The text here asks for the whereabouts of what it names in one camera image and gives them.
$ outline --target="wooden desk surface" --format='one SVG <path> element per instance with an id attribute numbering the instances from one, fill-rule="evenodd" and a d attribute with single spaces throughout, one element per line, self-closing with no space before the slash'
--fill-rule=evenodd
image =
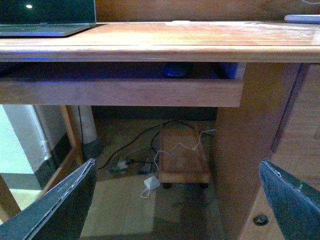
<path id="1" fill-rule="evenodd" d="M 3 38 L 2 62 L 320 62 L 320 26 L 275 22 L 108 23 L 63 38 Z"/>

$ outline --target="wall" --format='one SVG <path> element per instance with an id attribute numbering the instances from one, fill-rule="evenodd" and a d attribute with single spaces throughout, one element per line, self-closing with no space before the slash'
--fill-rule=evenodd
<path id="1" fill-rule="evenodd" d="M 60 107 L 56 105 L 38 105 L 35 108 L 50 149 L 53 150 L 66 134 Z"/>
<path id="2" fill-rule="evenodd" d="M 36 172 L 45 161 L 45 151 L 28 105 L 3 105 L 24 153 Z"/>
<path id="3" fill-rule="evenodd" d="M 301 0 L 95 0 L 95 4 L 98 22 L 270 21 L 288 14 L 320 13 L 320 5 Z"/>
<path id="4" fill-rule="evenodd" d="M 59 106 L 1 105 L 0 173 L 12 189 L 40 190 L 70 150 Z M 49 153 L 35 119 L 48 141 Z"/>
<path id="5" fill-rule="evenodd" d="M 0 105 L 0 173 L 33 174 L 18 137 Z"/>

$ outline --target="wood grain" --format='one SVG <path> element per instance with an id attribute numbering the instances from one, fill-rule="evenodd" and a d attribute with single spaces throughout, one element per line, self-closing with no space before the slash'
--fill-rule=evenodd
<path id="1" fill-rule="evenodd" d="M 300 0 L 96 0 L 97 19 L 109 21 L 283 20 L 287 14 L 315 14 L 318 5 Z"/>
<path id="2" fill-rule="evenodd" d="M 161 150 L 171 154 L 159 154 L 161 183 L 209 182 L 210 170 L 202 144 L 190 150 L 198 144 L 199 137 L 198 131 L 193 129 L 161 129 Z"/>
<path id="3" fill-rule="evenodd" d="M 74 160 L 77 163 L 77 165 L 80 167 L 84 163 L 83 155 L 82 155 L 82 143 L 81 143 L 80 136 L 78 134 L 77 123 L 76 123 L 72 106 L 61 105 L 60 108 L 61 108 L 61 113 L 62 113 L 62 118 L 63 118 L 65 129 L 66 129 L 66 133 L 70 141 L 71 150 L 74 152 L 74 156 L 73 156 Z"/>
<path id="4" fill-rule="evenodd" d="M 108 23 L 65 38 L 6 38 L 2 62 L 320 62 L 318 25 Z"/>
<path id="5" fill-rule="evenodd" d="M 316 87 L 320 85 L 320 65 L 311 64 L 306 69 L 304 79 L 300 79 L 301 83 L 293 89 L 296 94 L 289 99 L 288 106 L 291 106 L 291 111 L 286 114 L 288 119 L 271 161 L 307 184 L 319 187 L 320 152 L 319 142 L 314 136 L 320 126 L 320 116 L 314 113 L 317 112 L 320 100 L 319 89 Z M 313 113 L 311 115 L 314 117 L 310 118 L 305 112 Z M 263 227 L 255 226 L 252 219 L 258 214 L 268 216 L 269 224 Z M 256 196 L 240 239 L 256 240 L 257 237 L 284 240 L 262 188 Z"/>
<path id="6" fill-rule="evenodd" d="M 0 81 L 2 104 L 238 107 L 242 80 L 10 79 Z"/>
<path id="7" fill-rule="evenodd" d="M 270 148 L 299 64 L 247 64 L 239 108 L 220 108 L 213 162 L 225 231 L 238 239 L 259 189 L 258 166 Z"/>
<path id="8" fill-rule="evenodd" d="M 0 175 L 0 219 L 4 223 L 13 216 L 20 213 L 20 207 L 18 206 L 14 196 L 10 192 L 6 182 Z"/>

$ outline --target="pull-out drawer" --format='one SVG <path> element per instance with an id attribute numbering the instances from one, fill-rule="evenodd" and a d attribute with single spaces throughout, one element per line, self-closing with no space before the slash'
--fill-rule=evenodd
<path id="1" fill-rule="evenodd" d="M 36 62 L 0 78 L 3 104 L 238 107 L 245 63 L 195 62 L 165 78 L 164 62 Z"/>

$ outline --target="white charger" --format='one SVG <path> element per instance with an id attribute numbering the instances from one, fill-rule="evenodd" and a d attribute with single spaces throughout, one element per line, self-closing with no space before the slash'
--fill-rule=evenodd
<path id="1" fill-rule="evenodd" d="M 144 180 L 145 190 L 141 193 L 140 197 L 143 199 L 148 199 L 150 197 L 151 191 L 155 190 L 156 188 L 160 187 L 160 181 L 155 176 L 149 177 Z"/>

